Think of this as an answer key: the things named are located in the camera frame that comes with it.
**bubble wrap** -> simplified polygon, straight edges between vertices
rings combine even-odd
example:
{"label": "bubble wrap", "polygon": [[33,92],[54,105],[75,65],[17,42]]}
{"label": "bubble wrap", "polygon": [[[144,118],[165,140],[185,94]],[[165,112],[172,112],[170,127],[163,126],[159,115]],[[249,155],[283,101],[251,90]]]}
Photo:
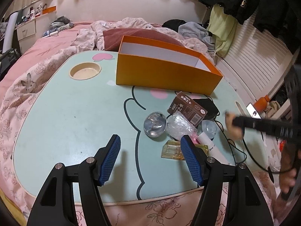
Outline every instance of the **bubble wrap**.
{"label": "bubble wrap", "polygon": [[167,121],[166,131],[176,140],[181,140],[184,135],[194,138],[198,132],[180,111],[176,111],[172,116],[168,117]]}

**light green table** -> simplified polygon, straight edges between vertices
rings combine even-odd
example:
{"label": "light green table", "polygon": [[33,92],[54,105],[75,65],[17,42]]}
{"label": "light green table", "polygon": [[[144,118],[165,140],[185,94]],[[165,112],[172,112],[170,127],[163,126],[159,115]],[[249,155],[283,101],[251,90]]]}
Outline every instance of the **light green table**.
{"label": "light green table", "polygon": [[[69,77],[73,66],[93,62],[92,57],[98,53],[109,53],[115,60],[97,62],[102,71],[94,78],[77,81]],[[87,51],[74,55],[38,96],[20,130],[13,153],[17,178],[30,194],[39,193],[56,163],[79,164],[106,146],[113,134],[120,136],[121,150],[109,181],[100,188],[103,202],[157,198],[197,187],[185,161],[161,158],[162,146],[169,139],[167,134],[151,139],[143,131],[143,122],[151,112],[159,111],[168,116],[167,109],[175,92],[115,85],[116,60],[115,52]],[[225,110],[238,113],[235,101],[243,106],[223,79],[211,97],[221,112],[216,120],[224,127],[222,113]],[[248,130],[245,141],[253,156],[265,166],[267,156],[260,134]],[[213,142],[233,163],[221,132]],[[236,157],[237,161],[243,158],[239,154]],[[246,163],[251,171],[259,170],[250,158]],[[78,184],[74,185],[74,199],[80,202]]]}

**cartoon animal print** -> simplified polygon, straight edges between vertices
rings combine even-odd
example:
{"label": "cartoon animal print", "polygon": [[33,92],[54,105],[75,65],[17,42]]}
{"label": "cartoon animal print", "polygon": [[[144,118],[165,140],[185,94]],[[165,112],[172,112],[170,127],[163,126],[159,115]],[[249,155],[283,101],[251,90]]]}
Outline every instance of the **cartoon animal print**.
{"label": "cartoon animal print", "polygon": [[30,73],[27,74],[27,81],[21,81],[22,86],[26,87],[26,93],[32,93],[37,84],[31,80]]}

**metal screw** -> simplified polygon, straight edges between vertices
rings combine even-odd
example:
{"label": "metal screw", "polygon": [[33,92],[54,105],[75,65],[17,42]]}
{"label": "metal screw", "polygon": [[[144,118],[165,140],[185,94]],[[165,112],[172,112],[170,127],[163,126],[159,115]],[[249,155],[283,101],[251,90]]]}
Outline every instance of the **metal screw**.
{"label": "metal screw", "polygon": [[55,165],[55,168],[56,169],[61,169],[63,167],[63,164],[62,163],[57,163],[56,165]]}
{"label": "metal screw", "polygon": [[207,161],[210,162],[210,163],[214,163],[215,162],[215,158],[213,158],[213,157],[210,156],[210,157],[207,158]]}
{"label": "metal screw", "polygon": [[86,159],[86,162],[88,163],[93,163],[95,161],[94,157],[89,157],[88,159]]}
{"label": "metal screw", "polygon": [[239,163],[239,167],[240,167],[241,169],[246,169],[246,164],[244,164],[244,163]]}

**orange box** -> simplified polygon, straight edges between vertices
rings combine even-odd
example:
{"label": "orange box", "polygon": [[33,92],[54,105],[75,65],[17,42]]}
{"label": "orange box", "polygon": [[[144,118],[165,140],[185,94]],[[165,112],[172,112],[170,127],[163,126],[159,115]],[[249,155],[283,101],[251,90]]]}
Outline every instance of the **orange box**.
{"label": "orange box", "polygon": [[167,42],[123,36],[116,84],[210,95],[222,74],[201,53]]}
{"label": "orange box", "polygon": [[49,7],[49,8],[46,8],[46,9],[42,10],[42,14],[51,13],[55,10],[56,10],[56,6]]}

